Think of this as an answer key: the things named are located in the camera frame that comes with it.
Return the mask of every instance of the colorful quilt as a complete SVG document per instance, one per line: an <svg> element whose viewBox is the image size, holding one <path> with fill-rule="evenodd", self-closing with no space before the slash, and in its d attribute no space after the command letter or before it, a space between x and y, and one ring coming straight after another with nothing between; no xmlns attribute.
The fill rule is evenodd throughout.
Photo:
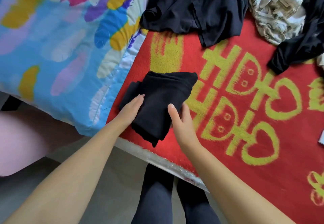
<svg viewBox="0 0 324 224"><path fill-rule="evenodd" d="M0 90L93 136L142 45L148 0L0 0Z"/></svg>

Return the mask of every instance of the black cloth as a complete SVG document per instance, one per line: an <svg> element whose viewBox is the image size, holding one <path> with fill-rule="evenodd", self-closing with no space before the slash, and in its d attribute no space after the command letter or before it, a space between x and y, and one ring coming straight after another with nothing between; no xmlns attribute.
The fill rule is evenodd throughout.
<svg viewBox="0 0 324 224"><path fill-rule="evenodd" d="M324 53L324 0L304 0L306 10L303 32L283 41L274 52L268 67L281 74L291 64L302 63Z"/></svg>
<svg viewBox="0 0 324 224"><path fill-rule="evenodd" d="M197 79L196 73L161 74L149 71L143 82L130 84L119 110L138 94L145 94L144 102L132 122L132 128L155 147L159 140L164 140L170 129L168 104L173 104L180 112L182 103L190 96Z"/></svg>
<svg viewBox="0 0 324 224"><path fill-rule="evenodd" d="M153 31L197 31L203 47L240 35L248 0L149 0L140 24Z"/></svg>
<svg viewBox="0 0 324 224"><path fill-rule="evenodd" d="M131 224L172 224L172 188L173 175L148 164ZM202 189L179 180L177 192L187 224L221 224Z"/></svg>

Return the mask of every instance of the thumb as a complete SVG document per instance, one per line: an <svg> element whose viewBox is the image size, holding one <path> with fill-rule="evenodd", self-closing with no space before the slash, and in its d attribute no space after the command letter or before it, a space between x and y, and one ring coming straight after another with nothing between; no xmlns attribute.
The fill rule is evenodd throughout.
<svg viewBox="0 0 324 224"><path fill-rule="evenodd" d="M172 126L177 126L177 124L181 123L180 116L178 114L177 109L174 107L173 104L168 105L168 112L172 120Z"/></svg>

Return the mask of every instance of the floor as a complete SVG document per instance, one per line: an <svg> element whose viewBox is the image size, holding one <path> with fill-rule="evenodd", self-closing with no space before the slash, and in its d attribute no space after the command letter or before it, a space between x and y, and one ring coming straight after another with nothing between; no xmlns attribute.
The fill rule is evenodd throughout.
<svg viewBox="0 0 324 224"><path fill-rule="evenodd" d="M85 144L88 139L89 138L83 138L69 146L60 148L48 155L48 157L62 163L78 148ZM130 223L139 201L146 166L147 163L143 160L115 147L105 165L99 183L80 223ZM0 223L6 219L5 215L9 215L20 205L45 175L30 177L32 177L34 181L28 181L28 183L26 183L27 185L21 188L22 190L19 193L15 191L8 196L8 193L1 194L0 191ZM222 224L227 224L224 215L208 193L207 197ZM3 209L3 211L1 211L1 206L5 206L6 210L4 211ZM177 195L175 185L172 193L172 210L173 223L185 223L184 211Z"/></svg>

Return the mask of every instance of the red rug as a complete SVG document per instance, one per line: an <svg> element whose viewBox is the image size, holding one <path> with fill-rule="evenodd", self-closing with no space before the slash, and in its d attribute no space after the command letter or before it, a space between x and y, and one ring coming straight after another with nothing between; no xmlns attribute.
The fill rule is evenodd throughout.
<svg viewBox="0 0 324 224"><path fill-rule="evenodd" d="M149 70L196 72L187 104L201 144L297 224L323 224L324 84L312 60L274 76L266 68L274 50L250 14L241 36L209 49L196 34L149 32L107 121ZM172 130L156 148L130 128L122 137L195 172Z"/></svg>

